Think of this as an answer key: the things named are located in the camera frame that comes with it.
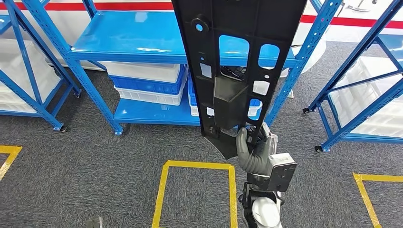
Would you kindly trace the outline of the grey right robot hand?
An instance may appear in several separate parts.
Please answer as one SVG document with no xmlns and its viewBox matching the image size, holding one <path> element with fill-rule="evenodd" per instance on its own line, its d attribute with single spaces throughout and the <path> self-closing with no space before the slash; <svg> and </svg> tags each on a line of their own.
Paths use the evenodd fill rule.
<svg viewBox="0 0 403 228">
<path fill-rule="evenodd" d="M 249 151 L 248 133 L 258 133 L 256 145 Z M 241 127 L 236 136 L 236 149 L 239 160 L 262 160 L 266 161 L 268 157 L 277 151 L 278 137 L 273 134 L 266 122 L 263 122 L 259 131 L 251 125 L 249 128 Z"/>
</svg>

